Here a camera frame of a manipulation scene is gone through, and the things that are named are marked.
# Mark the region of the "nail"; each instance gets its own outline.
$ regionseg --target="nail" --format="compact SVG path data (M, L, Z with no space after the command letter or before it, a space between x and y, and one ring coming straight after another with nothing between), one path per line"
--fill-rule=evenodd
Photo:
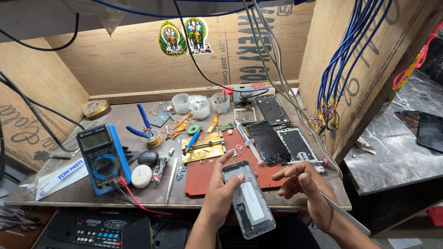
M301 179L301 182L303 185L308 185L310 181L311 181L311 179L309 179L309 177L303 177Z

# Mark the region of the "digital multimeter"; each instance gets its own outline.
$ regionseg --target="digital multimeter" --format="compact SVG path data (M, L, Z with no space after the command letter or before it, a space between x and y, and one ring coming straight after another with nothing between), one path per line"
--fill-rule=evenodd
M115 126L102 124L77 133L76 138L97 195L116 190L120 177L131 183L131 171Z

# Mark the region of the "multimeter dial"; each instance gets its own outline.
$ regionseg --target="multimeter dial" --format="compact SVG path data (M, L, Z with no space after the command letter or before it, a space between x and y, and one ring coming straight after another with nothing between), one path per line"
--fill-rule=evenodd
M110 154L103 154L94 159L91 165L93 174L100 179L107 179L117 174L119 163L117 158Z

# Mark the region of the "white cable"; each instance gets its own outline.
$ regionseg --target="white cable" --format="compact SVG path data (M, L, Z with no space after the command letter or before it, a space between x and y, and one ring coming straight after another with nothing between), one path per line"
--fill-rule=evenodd
M292 96L293 96L293 97L292 97L292 100L293 100L293 102L295 103L295 94L294 94L294 92L292 91L292 88L290 87L290 85L288 84L286 78L284 77L284 74L283 74L283 71L282 71L282 60L281 60L280 44L278 43L278 40L277 40L277 38L276 38L274 32L272 31L271 27L269 26L268 21L267 21L266 18L263 16L263 13L261 13L261 11L260 11L260 7L258 6L257 1L256 1L256 0L253 0L253 2L254 2L254 5L255 5L255 8L256 8L256 10L257 10L257 13L258 13L259 19L260 19L260 21L262 22L263 26L265 27L266 31L267 31L268 34L269 34L269 38L270 38L270 40L271 40L272 50L273 50L273 52L274 52L274 58L275 58L275 50L274 50L274 46L273 46L273 42L272 42L272 40L274 40L275 43L276 43L276 46L277 46L277 52L278 52L277 54L278 54L278 56L279 56L279 57L278 57L278 65L277 65L277 63L275 62L275 60L272 58L272 56L270 55L269 51L267 50L267 48L266 48L266 46L265 46L265 43L264 43L264 41L263 41L263 39L262 39L262 37L261 37L261 34L260 34L260 30L259 30L259 27L258 27L257 20L256 20L256 18L255 18L254 13L253 13L253 16L254 16L254 22L255 22L255 25L256 25L256 27L257 27L257 33L258 33L258 35L259 35L260 41L262 42L264 50L266 51L266 53L268 54L268 56L271 58L272 63L274 64L274 67L275 67L276 70L277 70L277 75L278 75L278 77L279 77L279 80L280 80L280 82L281 82L281 84L282 84L282 87L283 87L284 91L286 92L286 94L287 94L287 96L288 96L289 98L291 98L291 96L290 96L289 93L292 93ZM299 109L297 109L297 108L295 108L295 107L293 107L293 108L294 108L294 110L295 110L295 113L296 113L297 118L299 119L300 123L301 123L301 124L307 129L307 130L309 130L309 131L312 133L312 135L313 135L313 137L314 137L314 140L315 140L316 144L319 146L320 151L324 154L324 156L325 156L325 157L329 160L329 162L333 165L333 167L335 168L335 170L338 172L338 175L339 175L340 179L342 179L342 178L343 178L342 172L341 172L340 168L338 167L337 163L335 162L335 160L332 159L331 154L328 152L325 141L324 141L323 139L319 139L319 138L318 138L318 135L317 135L316 132L313 130L313 128L311 127L311 124L310 124L310 123L306 124L306 123L303 121L303 119L302 119L301 116L304 116L304 117L307 119L307 115L306 115L303 111L300 111Z

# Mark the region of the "hand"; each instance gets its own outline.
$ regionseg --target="hand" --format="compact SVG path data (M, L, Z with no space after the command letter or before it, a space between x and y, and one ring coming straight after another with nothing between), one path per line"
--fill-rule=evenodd
M307 161L295 163L290 168L282 169L274 174L272 179L279 181L283 177L286 177L286 182L283 183L277 194L290 199L297 193L304 193L308 198L307 208L312 220L320 230L331 234L334 228L339 226L343 217L329 206L320 193L319 190L337 203L334 193L323 177Z
M222 176L223 165L232 157L234 151L229 151L222 155L214 166L214 171L209 181L208 189L206 190L205 201L202 210L198 216L200 222L206 225L220 229L225 223L226 216L232 204L232 196L234 191L243 183L245 176L243 174L231 178L225 185Z

